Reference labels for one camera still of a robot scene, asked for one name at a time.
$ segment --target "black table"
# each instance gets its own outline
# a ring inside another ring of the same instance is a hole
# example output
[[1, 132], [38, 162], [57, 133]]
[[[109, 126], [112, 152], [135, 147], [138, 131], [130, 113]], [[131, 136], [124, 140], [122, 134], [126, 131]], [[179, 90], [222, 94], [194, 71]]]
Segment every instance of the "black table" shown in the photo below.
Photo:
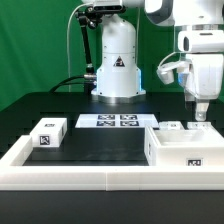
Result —
[[[224, 136], [223, 111], [224, 104], [213, 101], [207, 120]], [[52, 149], [57, 156], [35, 149], [25, 165], [147, 165], [143, 129], [75, 129], [80, 113], [153, 113], [158, 121], [179, 120], [184, 126], [194, 121], [182, 93], [147, 94], [143, 102], [123, 105], [94, 102], [82, 93], [31, 93], [0, 113], [0, 156], [42, 117], [67, 117], [62, 146]], [[0, 192], [2, 224], [223, 223], [223, 208], [224, 191]]]

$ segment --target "white box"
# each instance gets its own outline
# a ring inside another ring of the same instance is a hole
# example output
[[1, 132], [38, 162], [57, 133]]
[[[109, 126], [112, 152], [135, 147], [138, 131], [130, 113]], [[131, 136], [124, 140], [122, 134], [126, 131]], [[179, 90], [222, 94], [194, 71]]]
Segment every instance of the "white box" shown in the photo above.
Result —
[[59, 147], [67, 132], [67, 118], [42, 118], [30, 132], [33, 147]]
[[150, 166], [223, 166], [224, 139], [215, 129], [145, 129]]

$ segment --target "dark green wall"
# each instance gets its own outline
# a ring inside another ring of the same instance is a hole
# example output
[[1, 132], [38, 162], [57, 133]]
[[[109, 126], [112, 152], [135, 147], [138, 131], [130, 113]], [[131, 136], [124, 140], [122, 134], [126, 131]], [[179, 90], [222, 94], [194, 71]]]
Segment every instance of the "dark green wall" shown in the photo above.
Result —
[[[68, 77], [66, 29], [74, 0], [0, 1], [0, 110], [26, 93], [48, 91]], [[136, 26], [137, 9], [123, 15]], [[85, 72], [80, 28], [72, 23], [72, 75]], [[101, 63], [100, 28], [89, 31], [94, 65]], [[177, 83], [164, 86], [156, 76], [161, 59], [172, 52], [172, 28], [150, 24], [141, 11], [139, 62], [147, 91], [182, 91]], [[72, 88], [82, 91], [82, 86]]]

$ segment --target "white platform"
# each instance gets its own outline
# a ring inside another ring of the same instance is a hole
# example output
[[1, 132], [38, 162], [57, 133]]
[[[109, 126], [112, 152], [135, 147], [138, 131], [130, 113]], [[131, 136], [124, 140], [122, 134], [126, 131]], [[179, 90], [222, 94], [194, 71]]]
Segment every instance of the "white platform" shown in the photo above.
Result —
[[0, 160], [0, 190], [224, 190], [224, 166], [22, 166], [31, 152], [22, 136]]

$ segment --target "small white cube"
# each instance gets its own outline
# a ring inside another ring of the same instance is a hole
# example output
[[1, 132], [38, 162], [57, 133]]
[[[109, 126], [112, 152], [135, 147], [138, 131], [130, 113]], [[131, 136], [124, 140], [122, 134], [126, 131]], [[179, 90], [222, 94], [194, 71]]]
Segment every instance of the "small white cube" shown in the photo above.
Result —
[[59, 147], [67, 132], [67, 118], [42, 118], [30, 132], [33, 147]]

